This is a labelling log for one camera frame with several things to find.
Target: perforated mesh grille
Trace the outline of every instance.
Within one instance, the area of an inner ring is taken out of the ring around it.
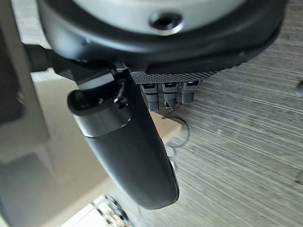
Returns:
[[[144,72],[132,72],[131,75],[137,84],[183,82],[203,80],[211,77],[216,72],[176,73],[176,74],[146,74]]]

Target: gray textured carpet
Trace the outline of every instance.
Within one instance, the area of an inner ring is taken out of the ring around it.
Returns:
[[[47,45],[33,0],[13,0],[23,41]],[[112,191],[138,227],[301,227],[303,1],[291,0],[279,39],[240,67],[205,80],[175,114],[192,132],[177,150],[179,201],[141,210]],[[36,79],[53,76],[36,75]],[[176,140],[183,140],[186,132]]]

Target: cable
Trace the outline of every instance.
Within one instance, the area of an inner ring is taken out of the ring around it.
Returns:
[[[177,117],[177,116],[170,116],[170,114],[172,114],[172,112],[170,112],[167,115],[163,116],[162,119],[168,118],[168,119],[171,119],[171,120],[173,120],[173,119],[179,120],[179,121],[183,122],[184,125],[187,128],[187,136],[186,136],[184,142],[182,142],[181,144],[176,145],[176,146],[172,146],[172,145],[168,144],[171,148],[181,148],[181,147],[185,146],[188,143],[189,139],[190,139],[190,128],[189,128],[188,123],[185,120],[183,120],[182,118]]]

